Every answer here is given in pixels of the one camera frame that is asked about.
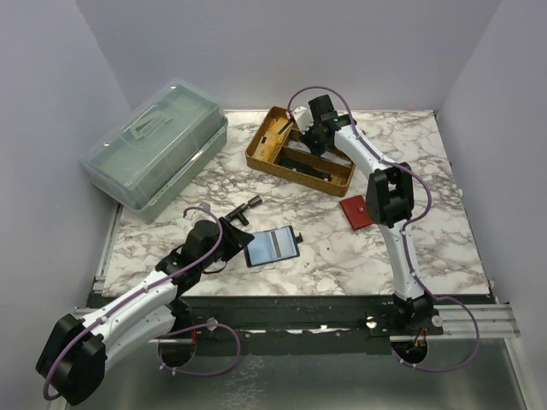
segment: gray wall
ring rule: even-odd
[[[77,162],[128,104],[71,0],[0,13],[0,408],[46,408],[33,370],[82,306],[113,203]]]
[[[547,3],[504,0],[438,123],[485,269],[547,404]]]
[[[228,108],[330,85],[354,108],[439,109],[499,0],[76,0],[132,106],[174,76]]]

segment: white marble tabletop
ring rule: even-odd
[[[237,255],[226,269],[202,280],[187,295],[310,296],[388,295],[393,279],[384,240],[376,226],[352,231],[338,202],[342,198],[250,169],[244,151],[265,111],[227,114],[226,147],[151,225],[124,209],[109,261],[105,296],[136,285],[168,252],[185,241],[191,222],[183,210],[207,202],[217,215],[260,195],[248,210],[255,232],[292,225],[303,234],[300,257],[248,268]],[[355,112],[372,142],[395,161],[408,162],[430,184],[432,212],[414,228],[418,261],[427,285],[437,294],[487,294],[488,283],[460,194],[432,112]],[[356,170],[346,195],[365,194],[367,180]],[[415,214],[425,205],[415,184]],[[239,222],[234,225],[241,228]]]

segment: red object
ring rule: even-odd
[[[340,205],[342,205],[345,217],[354,231],[373,224],[373,220],[367,214],[367,205],[362,195],[343,199],[340,201]]]

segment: wooden box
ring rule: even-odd
[[[308,186],[315,190],[326,192],[335,196],[344,196],[350,187],[350,181],[355,171],[355,164],[341,151],[334,150],[333,154],[344,160],[347,165],[342,165],[328,159],[311,155],[300,149],[289,147],[289,142],[299,141],[300,131],[296,124],[290,124],[281,134],[278,132],[278,124],[286,119],[286,111],[281,107],[273,107],[269,110],[266,118],[258,128],[251,140],[245,158],[247,165],[258,171],[270,173],[283,179]],[[295,169],[282,167],[279,162],[282,159],[298,161],[313,167],[317,171],[330,174],[330,181],[315,176],[301,173]]]

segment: smartphone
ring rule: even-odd
[[[292,226],[252,234],[255,239],[245,248],[247,267],[257,267],[300,256],[297,238]]]

